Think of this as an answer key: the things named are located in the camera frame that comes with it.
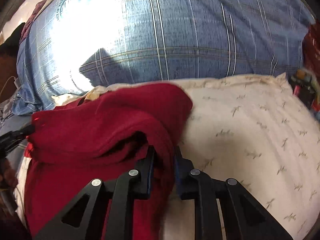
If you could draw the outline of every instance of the white patterned fabric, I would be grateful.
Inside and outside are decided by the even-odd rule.
[[[285,74],[173,83],[194,104],[180,143],[183,157],[212,178],[237,179],[294,240],[303,239],[320,211],[320,131],[292,95]],[[61,97],[55,101],[63,104]],[[192,201],[172,193],[160,235],[164,240],[194,239]]]

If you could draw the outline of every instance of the plaid bedsheet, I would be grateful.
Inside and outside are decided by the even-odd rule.
[[[118,82],[292,74],[310,23],[300,0],[54,0],[21,43],[12,111]]]

